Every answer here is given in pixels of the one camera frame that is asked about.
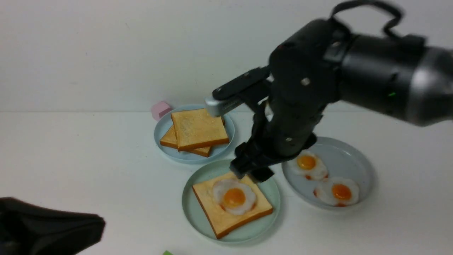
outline egg white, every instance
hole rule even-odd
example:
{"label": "egg white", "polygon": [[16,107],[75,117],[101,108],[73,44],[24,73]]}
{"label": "egg white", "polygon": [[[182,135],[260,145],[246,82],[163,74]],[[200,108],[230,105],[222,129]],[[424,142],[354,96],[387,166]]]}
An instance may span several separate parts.
{"label": "egg white", "polygon": [[[223,196],[228,190],[233,188],[242,190],[242,192],[244,192],[246,196],[246,200],[244,204],[240,206],[229,208],[223,205]],[[212,186],[212,197],[216,204],[223,206],[226,212],[233,215],[245,214],[252,209],[253,205],[256,202],[256,194],[253,192],[252,188],[234,179],[224,179],[214,183],[214,185]]]}
{"label": "egg white", "polygon": [[[299,165],[297,164],[297,159],[302,156],[312,156],[315,158],[316,165],[313,167],[313,169],[305,170],[299,167]],[[293,173],[297,175],[309,176],[313,181],[320,181],[328,176],[327,167],[324,162],[318,156],[316,156],[316,154],[307,150],[303,150],[299,154],[299,156],[297,156],[297,158],[288,161],[288,167]]]}
{"label": "egg white", "polygon": [[[332,194],[332,186],[335,184],[343,184],[351,190],[351,199],[350,200],[339,200],[335,198]],[[322,202],[330,205],[337,206],[338,204],[344,204],[346,206],[351,206],[359,202],[359,193],[360,189],[357,183],[351,179],[346,179],[342,177],[332,177],[329,179],[324,179],[319,182],[316,188],[314,189],[316,197]]]}

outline egg yolk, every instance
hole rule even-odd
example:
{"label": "egg yolk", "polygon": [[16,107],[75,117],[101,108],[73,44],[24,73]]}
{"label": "egg yolk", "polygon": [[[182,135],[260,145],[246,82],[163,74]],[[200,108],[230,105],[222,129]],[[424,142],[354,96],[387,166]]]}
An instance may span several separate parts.
{"label": "egg yolk", "polygon": [[223,195],[223,204],[226,207],[234,208],[243,205],[246,201],[246,195],[239,188],[229,189],[225,195]]}
{"label": "egg yolk", "polygon": [[334,184],[332,186],[332,194],[336,199],[341,201],[350,200],[352,197],[351,190],[343,184]]}
{"label": "egg yolk", "polygon": [[316,165],[316,159],[312,156],[302,156],[297,159],[297,164],[304,170],[312,170]]}

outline gray plate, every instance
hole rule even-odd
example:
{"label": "gray plate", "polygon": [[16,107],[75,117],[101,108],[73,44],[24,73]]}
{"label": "gray plate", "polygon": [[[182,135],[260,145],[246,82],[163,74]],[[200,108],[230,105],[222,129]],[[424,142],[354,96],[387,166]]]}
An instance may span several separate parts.
{"label": "gray plate", "polygon": [[231,159],[215,161],[197,170],[187,181],[182,199],[184,215],[190,225],[204,237],[222,245],[242,244],[262,236],[275,223],[280,212],[281,204],[280,192],[274,178],[270,178],[269,180],[258,184],[261,192],[273,206],[274,211],[270,215],[247,223],[240,228],[233,230],[222,239],[217,240],[214,231],[209,225],[209,221],[192,190],[192,185],[226,174],[229,171],[230,162]]}
{"label": "gray plate", "polygon": [[201,109],[204,108],[204,105],[202,104],[189,104],[189,105],[184,105],[181,106],[177,109],[174,109],[173,111],[165,114],[157,123],[156,128],[154,130],[154,141],[156,142],[157,147],[169,158],[173,159],[176,162],[179,163],[184,163],[184,164],[206,164],[211,161],[214,161],[218,159],[221,155],[224,154],[224,152],[229,149],[230,144],[232,143],[234,139],[234,133],[235,133],[235,128],[234,128],[234,123],[233,120],[231,120],[231,117],[226,114],[223,116],[225,120],[225,130],[226,133],[228,134],[228,137],[230,138],[230,143],[229,144],[224,144],[224,145],[219,145],[219,146],[214,146],[214,148],[211,150],[211,155],[209,157],[203,157],[197,154],[189,153],[189,152],[178,152],[177,149],[169,148],[160,145],[159,141],[160,139],[165,135],[165,133],[170,129],[171,125],[173,125],[173,121],[171,120],[171,113],[172,112],[180,112],[183,110],[195,110],[195,109]]}
{"label": "gray plate", "polygon": [[356,148],[342,141],[318,137],[318,141],[309,151],[317,154],[327,167],[329,177],[344,177],[354,180],[360,188],[359,202],[347,207],[334,207],[321,202],[313,194],[318,181],[310,181],[304,176],[294,174],[288,164],[282,163],[283,174],[294,192],[313,206],[331,211],[343,211],[356,207],[364,201],[375,182],[375,171],[368,159]]}

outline pink object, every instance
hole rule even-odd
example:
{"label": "pink object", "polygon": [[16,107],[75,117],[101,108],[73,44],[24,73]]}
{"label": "pink object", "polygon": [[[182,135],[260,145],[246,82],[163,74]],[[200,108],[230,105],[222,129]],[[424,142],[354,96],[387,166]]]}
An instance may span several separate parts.
{"label": "pink object", "polygon": [[151,113],[153,114],[153,118],[155,120],[160,120],[160,118],[169,113],[171,110],[173,110],[171,106],[164,101],[160,101],[151,107]]}

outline toast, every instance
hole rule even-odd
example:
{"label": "toast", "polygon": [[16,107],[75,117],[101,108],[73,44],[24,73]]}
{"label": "toast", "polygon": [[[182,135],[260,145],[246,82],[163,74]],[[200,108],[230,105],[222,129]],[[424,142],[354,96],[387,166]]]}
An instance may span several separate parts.
{"label": "toast", "polygon": [[[178,148],[178,144],[176,141],[176,135],[174,132],[174,125],[171,125],[170,129],[160,139],[160,145],[170,147],[173,149]],[[203,157],[209,157],[209,155],[211,154],[211,149],[212,149],[212,147],[203,147],[203,148],[189,150],[188,152],[197,154],[197,155],[200,155]]]}
{"label": "toast", "polygon": [[250,186],[256,194],[255,206],[243,215],[233,215],[224,211],[221,206],[214,202],[212,197],[212,186],[219,180],[237,179],[234,173],[228,172],[214,179],[197,183],[192,186],[192,190],[198,199],[212,230],[217,239],[228,235],[231,231],[261,217],[267,216],[274,210],[266,199],[259,187],[248,177],[244,177],[239,182]]}
{"label": "toast", "polygon": [[230,142],[222,118],[213,118],[205,108],[171,113],[178,151]]}

